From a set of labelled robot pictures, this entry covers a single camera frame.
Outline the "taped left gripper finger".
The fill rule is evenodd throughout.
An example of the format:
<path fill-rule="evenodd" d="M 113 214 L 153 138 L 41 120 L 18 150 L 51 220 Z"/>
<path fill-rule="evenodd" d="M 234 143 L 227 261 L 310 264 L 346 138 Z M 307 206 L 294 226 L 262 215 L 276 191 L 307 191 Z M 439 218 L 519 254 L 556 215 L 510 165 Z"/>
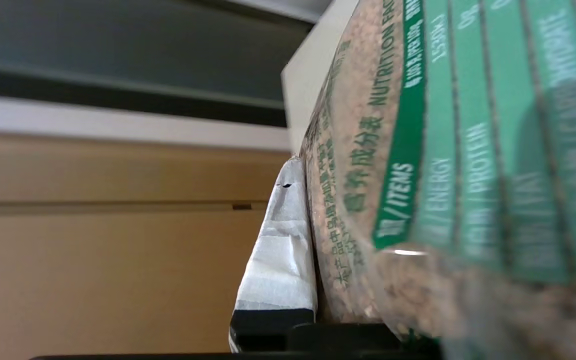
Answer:
<path fill-rule="evenodd" d="M 314 250 L 304 162 L 281 167 L 231 315 L 233 353 L 284 351 L 294 328 L 315 322 Z"/>

